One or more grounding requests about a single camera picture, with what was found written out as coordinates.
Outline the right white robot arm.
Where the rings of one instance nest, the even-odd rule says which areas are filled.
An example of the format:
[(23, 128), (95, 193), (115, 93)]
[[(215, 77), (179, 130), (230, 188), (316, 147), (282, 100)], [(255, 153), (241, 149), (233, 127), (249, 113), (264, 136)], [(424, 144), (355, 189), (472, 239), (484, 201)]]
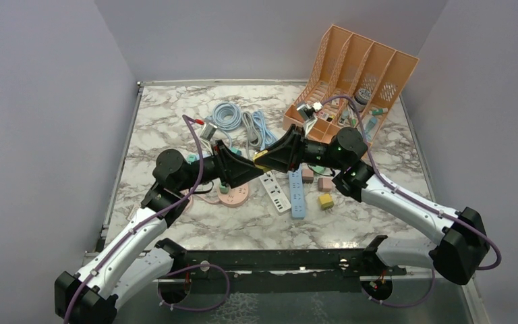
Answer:
[(482, 265), (489, 250), (497, 247), (487, 237), (479, 212), (470, 207), (458, 211), (404, 189), (363, 161), (367, 150), (366, 139), (355, 128), (343, 128), (324, 143), (308, 139), (302, 127), (292, 125), (255, 155), (254, 164), (280, 172), (295, 171), (302, 163), (336, 169), (333, 183), (342, 195), (378, 207), (427, 237), (427, 242), (384, 239), (362, 257), (363, 268), (372, 275), (388, 266), (409, 265), (433, 269), (450, 282), (465, 285), (476, 271), (500, 264), (496, 252), (493, 264)]

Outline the yellow charger plug front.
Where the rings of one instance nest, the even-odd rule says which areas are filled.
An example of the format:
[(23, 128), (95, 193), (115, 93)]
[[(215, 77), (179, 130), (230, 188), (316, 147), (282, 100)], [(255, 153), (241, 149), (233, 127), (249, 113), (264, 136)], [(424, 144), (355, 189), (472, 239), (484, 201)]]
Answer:
[(321, 194), (318, 199), (318, 205), (322, 211), (331, 209), (334, 207), (335, 202), (329, 193)]

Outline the green charger plug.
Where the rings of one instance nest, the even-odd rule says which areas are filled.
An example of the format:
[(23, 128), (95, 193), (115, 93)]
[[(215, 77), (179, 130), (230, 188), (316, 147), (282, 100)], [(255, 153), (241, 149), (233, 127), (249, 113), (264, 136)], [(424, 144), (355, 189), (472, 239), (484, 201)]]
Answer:
[(219, 192), (220, 192), (221, 194), (228, 194), (228, 193), (229, 193), (229, 191), (230, 191), (230, 187), (229, 187), (229, 186), (227, 186), (227, 185), (223, 185), (223, 184), (221, 184), (221, 185), (219, 186)]
[(315, 174), (320, 176), (332, 176), (332, 172), (328, 171), (326, 167), (322, 167), (319, 165), (308, 165), (308, 168), (311, 169)]

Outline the yellow charger plug back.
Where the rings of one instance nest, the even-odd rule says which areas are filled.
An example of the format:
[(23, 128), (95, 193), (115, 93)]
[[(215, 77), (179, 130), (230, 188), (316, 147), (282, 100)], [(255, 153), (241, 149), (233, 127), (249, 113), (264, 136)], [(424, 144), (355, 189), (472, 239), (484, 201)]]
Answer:
[(271, 170), (271, 168), (267, 167), (267, 166), (264, 166), (264, 165), (261, 165), (260, 164), (260, 158), (267, 154), (267, 150), (263, 150), (263, 151), (260, 151), (260, 152), (257, 152), (255, 155), (254, 155), (254, 158), (253, 158), (253, 163), (254, 163), (254, 166), (257, 167), (258, 169), (261, 169), (264, 173), (268, 172)]

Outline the yellow charger plug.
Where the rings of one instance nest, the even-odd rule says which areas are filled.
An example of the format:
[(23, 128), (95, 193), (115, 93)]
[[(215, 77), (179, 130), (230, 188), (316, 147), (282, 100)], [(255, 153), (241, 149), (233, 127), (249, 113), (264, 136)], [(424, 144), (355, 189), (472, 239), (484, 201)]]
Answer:
[(264, 166), (264, 165), (261, 165), (260, 164), (260, 158), (267, 154), (267, 150), (263, 150), (263, 151), (260, 151), (260, 152), (257, 152), (255, 155), (254, 155), (254, 158), (253, 158), (253, 163), (254, 163), (254, 166), (257, 167), (258, 169), (261, 169), (264, 173), (268, 172), (271, 170), (271, 168), (267, 167), (267, 166)]
[(318, 205), (322, 211), (331, 209), (334, 207), (335, 202), (329, 193), (321, 194), (318, 199)]

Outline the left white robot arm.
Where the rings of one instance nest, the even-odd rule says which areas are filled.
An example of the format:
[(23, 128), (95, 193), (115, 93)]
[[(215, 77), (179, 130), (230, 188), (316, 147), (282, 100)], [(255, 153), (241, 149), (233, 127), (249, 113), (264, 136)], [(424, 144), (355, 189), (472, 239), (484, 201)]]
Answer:
[(263, 170), (233, 153), (218, 141), (211, 156), (188, 163), (175, 149), (156, 159), (152, 185), (132, 220), (92, 261), (75, 274), (63, 272), (55, 281), (55, 312), (65, 323), (112, 323), (118, 310), (150, 282), (167, 275), (177, 277), (185, 268), (185, 252), (155, 248), (140, 253), (185, 210), (188, 196), (202, 182), (219, 179), (239, 187), (260, 177)]

